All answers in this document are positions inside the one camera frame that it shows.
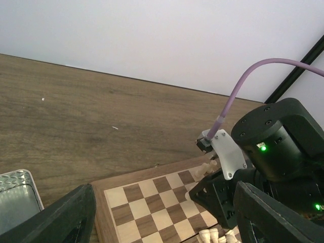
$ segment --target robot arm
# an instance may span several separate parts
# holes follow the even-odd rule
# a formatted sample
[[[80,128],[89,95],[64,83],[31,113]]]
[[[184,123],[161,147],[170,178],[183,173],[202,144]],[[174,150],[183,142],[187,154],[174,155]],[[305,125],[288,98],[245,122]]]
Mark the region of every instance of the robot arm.
[[[237,225],[233,198],[239,181],[297,213],[324,212],[324,132],[298,100],[284,99],[251,111],[234,126],[233,139],[219,130],[207,141],[205,133],[197,145],[216,152],[222,169],[203,178],[189,195],[223,227]],[[241,150],[254,168],[246,165]]]

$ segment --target metal tray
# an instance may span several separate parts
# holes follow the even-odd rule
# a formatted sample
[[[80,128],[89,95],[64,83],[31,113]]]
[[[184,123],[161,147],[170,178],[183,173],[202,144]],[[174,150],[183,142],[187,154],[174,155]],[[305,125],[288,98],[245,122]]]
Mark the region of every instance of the metal tray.
[[[28,170],[0,175],[0,235],[44,209]]]

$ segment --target chess piece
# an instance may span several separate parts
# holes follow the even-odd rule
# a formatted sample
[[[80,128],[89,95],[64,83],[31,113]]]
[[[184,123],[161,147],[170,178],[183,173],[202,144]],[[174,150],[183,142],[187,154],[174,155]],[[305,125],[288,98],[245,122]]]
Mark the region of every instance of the chess piece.
[[[186,198],[187,201],[191,201],[191,198],[189,196],[189,191],[184,194],[184,197]]]
[[[201,240],[201,237],[199,235],[197,235],[197,240],[199,243],[203,243],[203,241]]]
[[[236,243],[237,239],[235,238],[235,236],[228,234],[226,235],[226,243]]]
[[[211,234],[208,229],[199,231],[199,236],[204,243],[211,243]]]
[[[199,178],[201,176],[203,176],[206,172],[207,172],[207,169],[208,169],[208,164],[207,163],[203,163],[199,168],[198,170],[196,170],[196,172],[194,173],[194,175]]]
[[[218,243],[226,243],[226,236],[218,238]]]
[[[210,162],[210,165],[212,166],[214,172],[217,171],[217,169],[218,169],[218,167],[217,167],[217,161],[212,160]]]
[[[235,237],[234,230],[232,230],[232,229],[230,229],[229,231],[227,231],[225,233],[225,235],[228,235],[228,234],[231,234],[231,235],[233,235]]]
[[[211,164],[208,164],[206,172],[207,172],[208,174],[210,174],[210,173],[213,172],[213,166],[212,166]]]
[[[218,243],[218,229],[217,228],[210,229],[209,232],[211,234],[212,242],[213,243]]]

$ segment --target chessboard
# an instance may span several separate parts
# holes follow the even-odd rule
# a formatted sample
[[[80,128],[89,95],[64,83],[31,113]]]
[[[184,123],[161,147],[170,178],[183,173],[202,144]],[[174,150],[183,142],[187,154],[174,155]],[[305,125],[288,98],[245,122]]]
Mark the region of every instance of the chessboard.
[[[198,242],[199,231],[219,228],[208,211],[185,198],[202,179],[195,171],[204,162],[196,158],[93,182],[100,243]]]

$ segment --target wooden table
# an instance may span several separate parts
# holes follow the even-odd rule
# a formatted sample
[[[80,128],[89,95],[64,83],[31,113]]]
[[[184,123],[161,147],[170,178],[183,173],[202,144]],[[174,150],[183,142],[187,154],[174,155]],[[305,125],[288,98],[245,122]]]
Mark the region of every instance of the wooden table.
[[[194,141],[226,100],[0,55],[0,174],[30,170],[46,207],[81,184],[201,156]],[[260,105],[237,99],[222,128]]]

